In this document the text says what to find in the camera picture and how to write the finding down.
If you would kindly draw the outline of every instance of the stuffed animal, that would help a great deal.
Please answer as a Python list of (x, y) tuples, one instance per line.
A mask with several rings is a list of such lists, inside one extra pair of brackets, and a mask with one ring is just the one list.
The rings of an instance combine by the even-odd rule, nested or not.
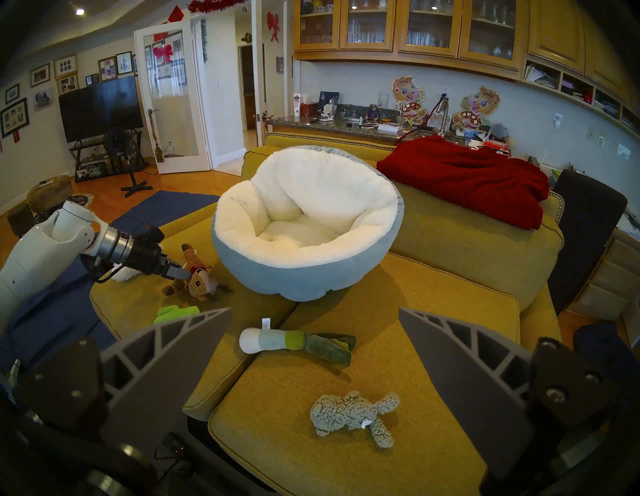
[(389, 393), (377, 403), (371, 403), (359, 392), (351, 391), (341, 398), (332, 394), (322, 395), (311, 407), (311, 421), (319, 436), (326, 436), (331, 431), (347, 426), (349, 430), (364, 429), (369, 426), (373, 440), (381, 448), (391, 448), (394, 439), (378, 418), (394, 411), (400, 404), (396, 393)]
[[(186, 287), (189, 290), (189, 294), (194, 298), (198, 298), (200, 301), (211, 300), (213, 294), (218, 289), (218, 283), (209, 275), (207, 269), (211, 269), (211, 266), (205, 265), (202, 260), (198, 258), (196, 251), (190, 244), (184, 243), (182, 245), (182, 252), (184, 258), (187, 259), (187, 263), (184, 268), (191, 272), (191, 279), (186, 282)], [(177, 291), (181, 291), (185, 288), (185, 281), (176, 279), (171, 285), (163, 287), (162, 292), (165, 296), (171, 296)]]

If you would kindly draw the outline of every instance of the kitchen cabinet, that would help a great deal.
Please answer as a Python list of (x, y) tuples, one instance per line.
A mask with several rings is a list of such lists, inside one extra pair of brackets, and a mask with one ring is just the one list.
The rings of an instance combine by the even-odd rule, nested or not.
[(344, 0), (340, 14), (340, 50), (390, 52), (395, 15), (396, 0)]
[(457, 57), (462, 4), (463, 0), (398, 0), (397, 50)]
[(294, 0), (293, 49), (296, 52), (338, 49), (342, 0), (317, 2), (323, 4), (320, 12), (310, 1)]
[(630, 101), (631, 88), (624, 62), (595, 21), (582, 11), (585, 42), (584, 75), (600, 83), (624, 102)]
[(575, 0), (531, 0), (529, 53), (584, 74), (584, 28)]
[(458, 57), (520, 70), (528, 1), (465, 0)]

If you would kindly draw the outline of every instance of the tissue box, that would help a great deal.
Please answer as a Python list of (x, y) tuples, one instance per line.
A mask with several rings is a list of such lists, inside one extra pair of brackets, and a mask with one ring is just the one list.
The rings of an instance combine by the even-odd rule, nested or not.
[(318, 113), (318, 103), (301, 103), (300, 115), (315, 115)]

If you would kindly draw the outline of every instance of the glass cabinet door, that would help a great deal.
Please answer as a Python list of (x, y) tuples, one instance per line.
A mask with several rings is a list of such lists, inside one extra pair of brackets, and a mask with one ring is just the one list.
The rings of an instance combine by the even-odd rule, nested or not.
[(527, 29), (523, 3), (516, 0), (465, 0), (460, 58), (520, 69)]
[(398, 0), (400, 52), (456, 57), (463, 0)]
[(343, 0), (340, 48), (391, 51), (396, 0)]
[(341, 1), (293, 0), (295, 51), (338, 49)]

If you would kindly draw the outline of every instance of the red blanket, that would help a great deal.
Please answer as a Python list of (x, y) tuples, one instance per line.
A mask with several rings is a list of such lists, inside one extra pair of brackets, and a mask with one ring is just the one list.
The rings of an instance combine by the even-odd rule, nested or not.
[(389, 179), (522, 229), (538, 229), (547, 176), (488, 148), (471, 150), (428, 136), (400, 143), (378, 170)]

